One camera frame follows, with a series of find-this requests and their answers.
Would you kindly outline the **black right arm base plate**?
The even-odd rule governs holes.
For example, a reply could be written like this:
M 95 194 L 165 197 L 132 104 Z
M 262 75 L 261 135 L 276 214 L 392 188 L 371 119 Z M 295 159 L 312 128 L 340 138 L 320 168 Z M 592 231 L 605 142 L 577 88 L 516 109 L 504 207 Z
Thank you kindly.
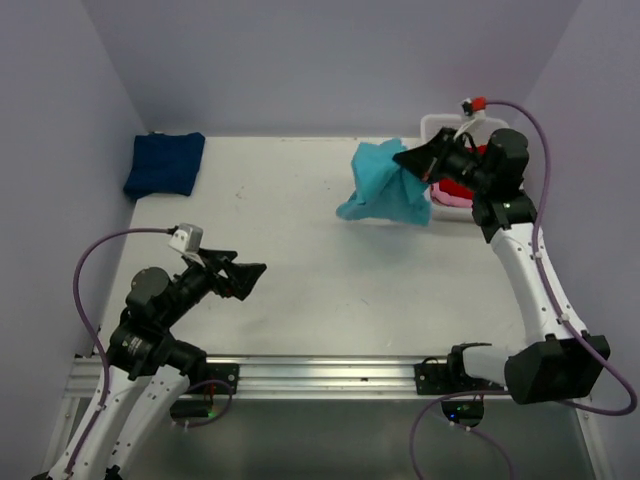
M 419 396 L 446 395 L 460 390 L 446 358 L 426 357 L 413 365 L 414 384 Z

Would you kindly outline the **turquoise t shirt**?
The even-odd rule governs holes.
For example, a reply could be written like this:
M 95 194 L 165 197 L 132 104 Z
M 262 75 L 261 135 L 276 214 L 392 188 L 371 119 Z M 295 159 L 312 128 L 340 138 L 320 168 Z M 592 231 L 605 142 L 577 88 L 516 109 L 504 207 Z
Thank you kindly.
M 380 144 L 361 142 L 351 160 L 354 191 L 336 208 L 336 216 L 346 221 L 373 218 L 427 226 L 432 218 L 427 185 L 393 159 L 405 151 L 399 138 Z

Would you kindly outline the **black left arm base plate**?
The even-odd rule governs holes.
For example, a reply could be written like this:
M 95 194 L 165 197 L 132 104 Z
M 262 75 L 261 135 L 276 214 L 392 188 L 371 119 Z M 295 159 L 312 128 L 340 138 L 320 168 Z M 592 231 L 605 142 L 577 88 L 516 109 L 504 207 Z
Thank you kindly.
M 199 377 L 201 382 L 208 384 L 198 387 L 196 391 L 205 396 L 213 397 L 216 393 L 235 395 L 240 378 L 240 366 L 237 363 L 207 363 Z

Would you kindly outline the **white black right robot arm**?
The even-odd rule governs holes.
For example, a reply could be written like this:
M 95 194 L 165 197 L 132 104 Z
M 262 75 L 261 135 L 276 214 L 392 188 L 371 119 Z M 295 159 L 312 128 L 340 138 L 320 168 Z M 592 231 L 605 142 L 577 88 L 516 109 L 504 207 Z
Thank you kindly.
M 568 308 L 535 227 L 537 211 L 522 188 L 527 138 L 500 128 L 478 150 L 469 135 L 443 127 L 393 159 L 424 182 L 450 179 L 472 192 L 473 220 L 506 272 L 524 324 L 525 346 L 518 352 L 484 342 L 454 346 L 445 369 L 449 387 L 464 393 L 494 383 L 518 404 L 587 397 L 603 370 L 594 356 L 609 357 L 610 347 Z

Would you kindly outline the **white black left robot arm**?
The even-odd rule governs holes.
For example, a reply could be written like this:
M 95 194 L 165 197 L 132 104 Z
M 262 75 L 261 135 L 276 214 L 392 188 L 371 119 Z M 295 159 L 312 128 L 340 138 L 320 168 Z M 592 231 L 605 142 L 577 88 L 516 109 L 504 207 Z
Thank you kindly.
M 233 396 L 226 374 L 214 374 L 207 354 L 176 339 L 172 326 L 208 294 L 245 300 L 264 263 L 238 263 L 236 252 L 201 249 L 170 276 L 159 267 L 131 282 L 106 367 L 73 437 L 44 479 L 123 479 L 144 442 L 189 392 L 214 389 Z

